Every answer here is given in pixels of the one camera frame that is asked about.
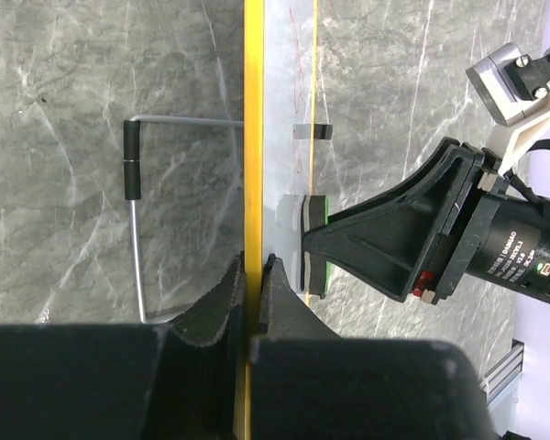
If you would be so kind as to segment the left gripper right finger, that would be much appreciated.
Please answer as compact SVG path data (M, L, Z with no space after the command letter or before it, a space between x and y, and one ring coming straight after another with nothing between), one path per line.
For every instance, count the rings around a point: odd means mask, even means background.
M344 338L269 257L250 343L254 439L491 439L478 376L456 346Z

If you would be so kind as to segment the green whiteboard eraser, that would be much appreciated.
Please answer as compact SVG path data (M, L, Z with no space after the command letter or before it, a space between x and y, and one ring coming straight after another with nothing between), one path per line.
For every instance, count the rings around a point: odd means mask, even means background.
M321 232L328 226L328 197L306 195L301 210L301 289L323 300L328 294L329 265L320 243Z

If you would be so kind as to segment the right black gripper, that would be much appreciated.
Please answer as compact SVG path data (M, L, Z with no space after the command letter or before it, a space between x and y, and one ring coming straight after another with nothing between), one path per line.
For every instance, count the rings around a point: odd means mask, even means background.
M486 155L444 138L405 181L328 215L333 264L396 302L449 298L467 274L550 304L550 199L479 189Z

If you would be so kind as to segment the yellow framed whiteboard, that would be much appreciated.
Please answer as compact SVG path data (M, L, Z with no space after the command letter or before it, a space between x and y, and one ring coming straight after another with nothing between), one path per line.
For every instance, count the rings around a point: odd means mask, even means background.
M244 17L244 118L170 115L125 121L124 184L140 321L160 333L145 439L285 439L307 435L299 359L330 335L310 310L315 274L301 240L313 189L318 4L248 1ZM244 132L244 252L184 314L146 306L138 231L140 140L145 124Z

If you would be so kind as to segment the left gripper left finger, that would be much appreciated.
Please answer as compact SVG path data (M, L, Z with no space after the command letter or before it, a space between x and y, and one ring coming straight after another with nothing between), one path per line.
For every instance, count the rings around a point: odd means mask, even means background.
M0 325L0 439L231 439L243 262L160 324Z

